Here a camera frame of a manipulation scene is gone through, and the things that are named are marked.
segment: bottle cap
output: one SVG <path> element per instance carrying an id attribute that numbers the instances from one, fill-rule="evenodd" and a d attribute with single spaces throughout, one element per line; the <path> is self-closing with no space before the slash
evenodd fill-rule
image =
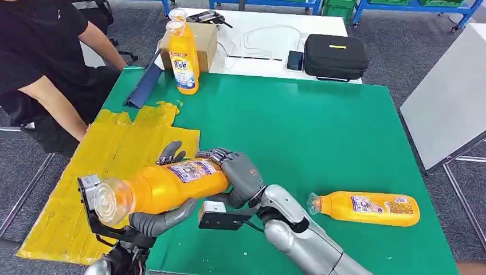
<path id="1" fill-rule="evenodd" d="M 166 29 L 171 36 L 181 36 L 184 34 L 184 23 L 180 20 L 169 21 Z"/>
<path id="2" fill-rule="evenodd" d="M 121 180 L 106 179 L 96 187 L 95 211 L 107 225 L 115 225 L 130 213 L 133 195 L 130 187 Z"/>
<path id="3" fill-rule="evenodd" d="M 173 10 L 169 11 L 168 17 L 171 20 L 180 20 L 184 23 L 184 22 L 186 22 L 187 12 L 185 10 L 179 9 L 179 8 L 173 9 Z"/>
<path id="4" fill-rule="evenodd" d="M 314 193 L 310 193 L 307 199 L 307 210 L 309 211 L 309 214 L 315 215 L 317 213 L 320 213 L 320 209 L 321 209 L 320 196 Z"/>

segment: tide logo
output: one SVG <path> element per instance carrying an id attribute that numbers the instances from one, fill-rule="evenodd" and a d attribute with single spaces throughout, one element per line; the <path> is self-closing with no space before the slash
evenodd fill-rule
<path id="1" fill-rule="evenodd" d="M 186 60 L 174 60 L 174 69 L 187 70 L 187 61 Z"/>

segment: green table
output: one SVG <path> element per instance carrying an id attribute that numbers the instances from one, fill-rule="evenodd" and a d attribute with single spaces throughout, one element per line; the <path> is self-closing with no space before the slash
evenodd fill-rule
<path id="1" fill-rule="evenodd" d="M 104 108 L 122 107 L 143 70 L 128 68 Z M 202 150 L 245 152 L 267 184 L 285 187 L 305 205 L 310 192 L 369 191 L 413 196 L 421 219 L 412 227 L 314 216 L 352 258 L 376 275 L 458 274 L 386 87 L 202 73 L 184 96 L 163 75 L 146 105 L 183 102 L 174 125 L 200 129 Z M 147 266 L 189 274 L 299 274 L 263 234 L 202 230 L 197 215 L 158 238 Z"/>

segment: yellow tape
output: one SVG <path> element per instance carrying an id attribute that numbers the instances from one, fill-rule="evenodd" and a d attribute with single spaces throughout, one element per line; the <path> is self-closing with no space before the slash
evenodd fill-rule
<path id="1" fill-rule="evenodd" d="M 143 107 L 131 123 L 127 113 L 103 109 L 62 173 L 17 256 L 75 264 L 91 264 L 109 247 L 91 233 L 77 191 L 77 177 L 130 177 L 137 169 L 155 163 L 162 149 L 181 140 L 181 150 L 192 158 L 198 151 L 199 131 L 171 127 L 177 107 L 159 102 Z M 127 224 L 123 221 L 116 227 Z"/>
<path id="2" fill-rule="evenodd" d="M 346 46 L 329 45 L 329 48 L 335 48 L 335 49 L 345 49 L 345 48 L 346 48 Z"/>

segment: tide bottle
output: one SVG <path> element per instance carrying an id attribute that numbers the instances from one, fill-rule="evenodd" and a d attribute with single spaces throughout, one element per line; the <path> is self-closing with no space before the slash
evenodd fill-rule
<path id="1" fill-rule="evenodd" d="M 179 21 L 183 22 L 184 23 L 184 33 L 182 35 L 187 36 L 187 37 L 192 37 L 193 39 L 195 39 L 193 31 L 191 30 L 191 27 L 187 23 L 187 12 L 185 10 L 179 9 L 179 8 L 173 9 L 173 10 L 169 11 L 168 17 L 171 20 L 179 20 Z M 197 58 L 197 48 L 196 47 L 194 47 L 194 56 L 196 56 L 196 59 L 194 61 L 195 72 L 197 74 L 197 77 L 199 78 L 199 60 Z"/>
<path id="2" fill-rule="evenodd" d="M 184 36 L 185 24 L 179 20 L 169 21 L 168 53 L 174 71 L 177 90 L 185 95 L 193 95 L 199 89 L 199 65 L 194 37 Z"/>
<path id="3" fill-rule="evenodd" d="M 367 192 L 309 194 L 309 213 L 322 213 L 340 221 L 412 226 L 420 219 L 417 202 L 410 196 Z"/>
<path id="4" fill-rule="evenodd" d="M 159 214 L 189 198 L 223 192 L 227 186 L 221 168 L 210 159 L 147 166 L 131 179 L 103 180 L 95 190 L 95 211 L 104 224 L 116 225 L 129 213 Z"/>

